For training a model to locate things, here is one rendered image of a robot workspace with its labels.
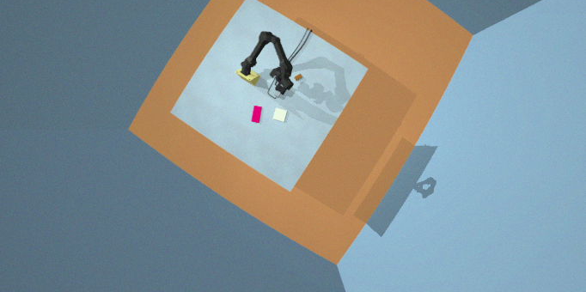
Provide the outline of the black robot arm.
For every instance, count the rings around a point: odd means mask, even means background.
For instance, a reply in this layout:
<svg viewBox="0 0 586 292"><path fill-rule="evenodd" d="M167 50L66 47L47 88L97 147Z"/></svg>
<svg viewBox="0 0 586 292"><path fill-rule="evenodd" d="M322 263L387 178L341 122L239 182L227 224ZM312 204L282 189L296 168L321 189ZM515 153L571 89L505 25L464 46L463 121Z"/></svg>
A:
<svg viewBox="0 0 586 292"><path fill-rule="evenodd" d="M273 35L271 32L260 32L259 41L257 45L254 47L250 56L246 57L244 62L241 63L240 72L244 76L250 75L251 67L254 67L257 64L256 58L259 56L260 52L265 47L265 45L269 44L270 42L272 42L275 46L275 51L279 59L279 66L276 69L274 69L276 71L277 79L281 80L280 82L282 83L285 89L290 88L293 83L289 79L289 77L291 77L291 71L293 69L292 64L289 61L289 59L285 56L284 49L280 43L280 38L278 36Z"/></svg>

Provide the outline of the pink rectangular block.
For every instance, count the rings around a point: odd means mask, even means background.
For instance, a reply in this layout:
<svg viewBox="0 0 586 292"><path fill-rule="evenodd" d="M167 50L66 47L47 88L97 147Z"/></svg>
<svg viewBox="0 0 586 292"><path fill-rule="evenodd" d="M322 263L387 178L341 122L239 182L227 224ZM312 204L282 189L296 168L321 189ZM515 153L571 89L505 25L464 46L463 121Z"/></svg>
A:
<svg viewBox="0 0 586 292"><path fill-rule="evenodd" d="M251 122L259 123L259 117L260 117L260 113L261 113L261 107L262 106L253 106L253 115L252 115Z"/></svg>

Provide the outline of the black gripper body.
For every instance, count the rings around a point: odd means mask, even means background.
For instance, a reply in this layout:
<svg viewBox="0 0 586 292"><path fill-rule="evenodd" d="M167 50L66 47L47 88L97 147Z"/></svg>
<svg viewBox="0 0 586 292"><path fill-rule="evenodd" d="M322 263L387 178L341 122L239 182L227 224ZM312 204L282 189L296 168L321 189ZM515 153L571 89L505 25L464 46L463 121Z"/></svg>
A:
<svg viewBox="0 0 586 292"><path fill-rule="evenodd" d="M270 77L272 77L272 78L273 78L274 76L276 76L276 71L273 69L273 70L270 72L270 74L269 74L269 75L270 75ZM293 85L294 85L294 83L292 83L291 87L292 87ZM287 88L287 89L288 89L288 90L290 90L290 89L291 89L291 87L290 87L290 88Z"/></svg>

